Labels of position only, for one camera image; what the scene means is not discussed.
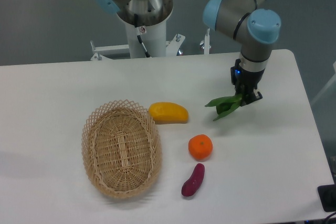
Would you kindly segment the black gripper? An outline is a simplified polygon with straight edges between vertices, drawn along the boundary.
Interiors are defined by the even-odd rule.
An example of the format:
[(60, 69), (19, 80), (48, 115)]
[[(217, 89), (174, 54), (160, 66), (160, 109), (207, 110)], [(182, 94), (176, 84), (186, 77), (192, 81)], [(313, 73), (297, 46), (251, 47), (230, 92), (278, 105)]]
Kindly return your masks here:
[(240, 60), (235, 60), (234, 66), (230, 68), (230, 75), (236, 94), (243, 95), (241, 105), (249, 105), (263, 98), (257, 88), (264, 72), (264, 69), (257, 72), (247, 71), (241, 66)]

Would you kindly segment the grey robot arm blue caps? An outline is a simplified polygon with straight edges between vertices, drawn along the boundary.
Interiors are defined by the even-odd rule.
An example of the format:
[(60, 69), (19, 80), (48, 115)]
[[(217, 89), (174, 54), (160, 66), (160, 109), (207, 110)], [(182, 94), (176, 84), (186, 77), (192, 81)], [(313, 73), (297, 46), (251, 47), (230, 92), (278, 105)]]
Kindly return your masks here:
[[(166, 20), (173, 10), (172, 0), (95, 0), (108, 14), (117, 15), (128, 30), (133, 58), (167, 56)], [(210, 0), (203, 11), (203, 23), (241, 44), (239, 58), (230, 70), (240, 105), (261, 99), (258, 82), (277, 41), (281, 19), (277, 13), (261, 9), (265, 0)]]

